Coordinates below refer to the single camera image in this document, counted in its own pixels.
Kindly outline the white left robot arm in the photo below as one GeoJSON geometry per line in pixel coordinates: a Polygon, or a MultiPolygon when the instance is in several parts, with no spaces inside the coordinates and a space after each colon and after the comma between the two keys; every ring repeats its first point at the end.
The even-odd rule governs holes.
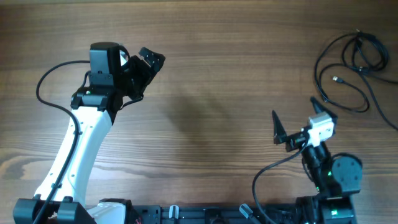
{"type": "Polygon", "coordinates": [[[13,209],[16,223],[142,223],[132,202],[106,198],[86,209],[88,179],[99,151],[119,111],[144,98],[160,72],[165,56],[146,47],[131,56],[115,42],[91,44],[82,85],[72,94],[67,132],[43,182],[30,199],[20,198],[13,209]]]}

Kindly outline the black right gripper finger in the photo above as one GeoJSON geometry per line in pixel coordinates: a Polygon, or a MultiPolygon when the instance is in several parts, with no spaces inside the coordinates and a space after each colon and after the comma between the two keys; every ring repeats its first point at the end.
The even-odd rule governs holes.
{"type": "Polygon", "coordinates": [[[323,113],[325,112],[327,115],[329,115],[333,121],[334,124],[337,124],[338,116],[329,110],[327,107],[323,106],[315,97],[310,98],[310,102],[313,105],[313,109],[316,112],[316,114],[323,113]]]}
{"type": "Polygon", "coordinates": [[[274,144],[285,143],[287,141],[287,133],[274,110],[272,110],[272,120],[274,125],[274,144]]]}

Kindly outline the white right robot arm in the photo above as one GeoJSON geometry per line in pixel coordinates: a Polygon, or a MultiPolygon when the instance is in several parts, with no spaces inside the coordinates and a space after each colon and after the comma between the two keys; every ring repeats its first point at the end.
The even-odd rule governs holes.
{"type": "Polygon", "coordinates": [[[287,134],[275,111],[272,119],[274,143],[300,153],[317,194],[299,197],[293,204],[269,205],[267,214],[277,223],[356,223],[351,197],[361,190],[363,163],[346,152],[331,154],[326,140],[335,135],[338,116],[315,98],[310,101],[315,115],[297,133],[287,134]]]}

